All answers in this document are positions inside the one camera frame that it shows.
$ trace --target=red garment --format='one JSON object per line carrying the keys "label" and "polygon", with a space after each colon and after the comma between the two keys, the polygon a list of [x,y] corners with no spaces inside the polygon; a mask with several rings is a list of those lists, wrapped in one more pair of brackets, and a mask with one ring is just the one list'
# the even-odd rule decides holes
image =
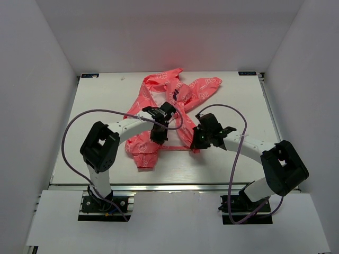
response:
{"label": "red garment", "polygon": [[[168,146],[166,142],[161,146],[152,142],[150,140],[150,131],[146,131],[126,141],[125,150],[133,155],[138,168],[153,168],[157,162],[159,149],[190,149],[195,124],[186,113],[207,100],[209,96],[217,91],[222,82],[220,78],[199,78],[190,85],[186,85],[179,80],[179,73],[182,71],[182,68],[177,68],[146,77],[141,84],[138,98],[128,111],[129,114],[137,114],[144,107],[158,107],[163,103],[163,101],[161,102],[161,96],[163,96],[163,100],[170,102],[180,110],[184,119],[182,127],[176,130],[182,143],[179,146]],[[176,94],[176,100],[173,98],[175,89],[179,92]],[[179,126],[180,118],[178,117],[174,121],[175,126]]]}

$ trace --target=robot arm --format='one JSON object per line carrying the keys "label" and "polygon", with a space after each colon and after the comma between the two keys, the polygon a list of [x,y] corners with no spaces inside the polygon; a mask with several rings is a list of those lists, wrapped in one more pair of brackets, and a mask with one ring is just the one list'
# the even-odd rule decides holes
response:
{"label": "robot arm", "polygon": [[[196,117],[199,125],[193,129],[191,149],[206,149],[213,144],[224,150],[238,150],[242,135],[236,129],[223,129],[211,113]],[[265,173],[264,178],[248,184],[239,192],[239,199],[246,206],[273,194],[286,196],[309,176],[293,145],[286,140],[274,144],[244,137],[240,153],[260,163]]]}
{"label": "robot arm", "polygon": [[[164,126],[168,126],[169,119],[176,112],[176,109],[168,102],[160,108],[145,107],[138,113],[139,117],[153,120]],[[88,187],[88,193],[100,206],[104,207],[93,188],[106,199],[112,198],[110,185],[109,168],[113,165],[117,155],[118,146],[127,139],[145,131],[151,130],[151,140],[163,144],[167,140],[167,129],[146,120],[124,119],[111,124],[96,122],[88,133],[80,153],[90,171],[90,178],[93,186]]]}

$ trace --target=white panel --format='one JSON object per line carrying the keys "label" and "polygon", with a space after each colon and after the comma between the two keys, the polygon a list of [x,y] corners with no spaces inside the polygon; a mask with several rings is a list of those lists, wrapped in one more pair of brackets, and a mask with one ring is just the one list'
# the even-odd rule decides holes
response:
{"label": "white panel", "polygon": [[265,71],[303,0],[37,0],[77,72]]}
{"label": "white panel", "polygon": [[332,253],[339,253],[339,2],[305,1],[267,71],[283,138],[310,172],[310,192]]}
{"label": "white panel", "polygon": [[0,252],[18,254],[48,186],[76,76],[34,0],[0,1],[0,35]]}
{"label": "white panel", "polygon": [[[99,78],[82,78],[72,108],[71,117],[93,108],[109,108],[127,112],[135,101],[142,80],[149,73],[100,74]],[[183,72],[181,79],[189,84],[197,78],[219,77],[223,80],[218,91],[202,105],[189,113],[194,117],[203,107],[212,103],[226,103],[239,109],[248,121],[247,133],[259,140],[276,142],[266,102],[257,76],[239,76],[237,72]],[[224,126],[233,126],[242,131],[243,120],[234,111],[224,107],[213,107],[212,112]],[[112,123],[122,116],[108,113],[92,113],[77,120],[69,130],[66,139],[66,156],[70,163],[83,174],[88,175],[87,167],[79,150],[93,123]],[[110,169],[110,180],[114,184],[146,183],[225,183],[229,181],[235,153],[211,147],[201,153],[188,151],[160,151],[154,171],[138,172],[133,159],[126,154],[124,144],[118,149],[115,163]],[[264,176],[260,164],[241,156],[234,181],[252,182]],[[54,184],[87,184],[72,172],[59,155]]]}
{"label": "white panel", "polygon": [[[44,191],[27,241],[38,254],[328,252],[308,194],[290,194],[270,225],[223,225],[217,193],[138,193],[131,220],[78,222],[82,192]],[[279,197],[272,197],[277,205]]]}

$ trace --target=white wall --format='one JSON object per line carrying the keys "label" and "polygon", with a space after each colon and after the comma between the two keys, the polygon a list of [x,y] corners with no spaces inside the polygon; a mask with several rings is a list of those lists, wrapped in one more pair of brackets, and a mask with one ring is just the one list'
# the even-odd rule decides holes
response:
{"label": "white wall", "polygon": [[283,138],[299,151],[332,253],[339,253],[339,2],[305,1],[266,74]]}
{"label": "white wall", "polygon": [[81,72],[265,71],[304,0],[37,0]]}
{"label": "white wall", "polygon": [[0,1],[0,252],[22,252],[76,76],[34,0]]}

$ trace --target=crumpled red fabric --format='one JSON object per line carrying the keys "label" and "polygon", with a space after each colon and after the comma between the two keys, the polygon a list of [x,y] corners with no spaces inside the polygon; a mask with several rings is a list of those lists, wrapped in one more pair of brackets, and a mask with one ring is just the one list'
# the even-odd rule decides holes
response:
{"label": "crumpled red fabric", "polygon": [[[144,107],[157,107],[152,97],[154,93],[165,93],[166,101],[174,105],[182,114],[184,122],[180,129],[176,130],[182,146],[162,146],[150,140],[150,131],[128,139],[125,144],[125,151],[131,153],[139,169],[152,169],[158,159],[158,151],[163,150],[190,150],[193,140],[193,128],[195,124],[188,117],[187,113],[206,101],[219,88],[222,80],[220,78],[199,78],[189,85],[179,80],[179,73],[182,68],[156,73],[147,76],[141,84],[139,95],[133,103],[129,114],[137,114]],[[174,120],[175,126],[180,125],[180,117]]]}

